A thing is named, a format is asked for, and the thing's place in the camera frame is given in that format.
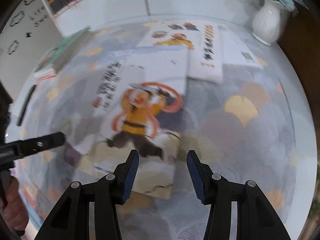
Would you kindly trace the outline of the person's left hand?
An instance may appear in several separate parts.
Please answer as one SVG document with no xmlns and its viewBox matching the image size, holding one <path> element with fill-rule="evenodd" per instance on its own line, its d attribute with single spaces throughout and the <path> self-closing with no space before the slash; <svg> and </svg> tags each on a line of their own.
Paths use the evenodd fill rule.
<svg viewBox="0 0 320 240">
<path fill-rule="evenodd" d="M 29 216 L 18 188 L 17 179 L 11 176 L 10 186 L 5 192 L 7 205 L 4 208 L 4 217 L 9 227 L 17 231 L 23 231 L 27 227 Z"/>
</svg>

